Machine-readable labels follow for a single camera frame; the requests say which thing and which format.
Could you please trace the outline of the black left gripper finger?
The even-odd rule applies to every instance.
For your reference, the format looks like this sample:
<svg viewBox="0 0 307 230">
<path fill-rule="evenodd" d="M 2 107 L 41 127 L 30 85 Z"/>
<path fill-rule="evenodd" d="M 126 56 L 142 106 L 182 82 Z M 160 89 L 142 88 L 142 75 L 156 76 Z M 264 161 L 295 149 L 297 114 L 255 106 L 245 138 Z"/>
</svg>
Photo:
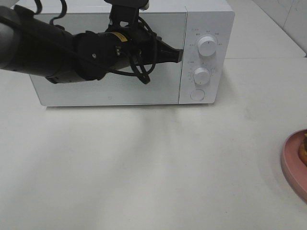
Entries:
<svg viewBox="0 0 307 230">
<path fill-rule="evenodd" d="M 182 61 L 183 49 L 175 49 L 162 40 L 155 39 L 153 42 L 153 63 L 179 63 Z"/>
</svg>

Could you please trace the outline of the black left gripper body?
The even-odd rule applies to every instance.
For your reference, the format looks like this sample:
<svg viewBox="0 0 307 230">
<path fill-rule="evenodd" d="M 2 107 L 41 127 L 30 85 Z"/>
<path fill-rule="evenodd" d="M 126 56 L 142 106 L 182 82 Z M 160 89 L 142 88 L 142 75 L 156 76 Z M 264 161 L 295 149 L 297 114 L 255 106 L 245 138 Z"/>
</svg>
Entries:
<svg viewBox="0 0 307 230">
<path fill-rule="evenodd" d="M 74 71 L 81 81 L 99 81 L 108 73 L 148 81 L 153 63 L 156 33 L 148 30 L 86 31 L 74 36 L 78 59 Z"/>
</svg>

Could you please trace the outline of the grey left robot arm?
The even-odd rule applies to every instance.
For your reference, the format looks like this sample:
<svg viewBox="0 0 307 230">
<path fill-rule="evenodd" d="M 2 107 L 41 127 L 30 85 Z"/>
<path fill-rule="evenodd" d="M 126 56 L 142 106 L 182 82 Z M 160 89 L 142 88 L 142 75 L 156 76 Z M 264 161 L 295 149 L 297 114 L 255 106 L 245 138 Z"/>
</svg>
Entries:
<svg viewBox="0 0 307 230">
<path fill-rule="evenodd" d="M 53 84 L 99 81 L 108 73 L 150 82 L 151 69 L 160 63 L 179 63 L 183 50 L 165 43 L 139 11 L 146 0 L 112 0 L 106 31 L 71 34 L 54 20 L 35 18 L 42 11 L 20 5 L 0 8 L 0 67 L 44 77 Z"/>
</svg>

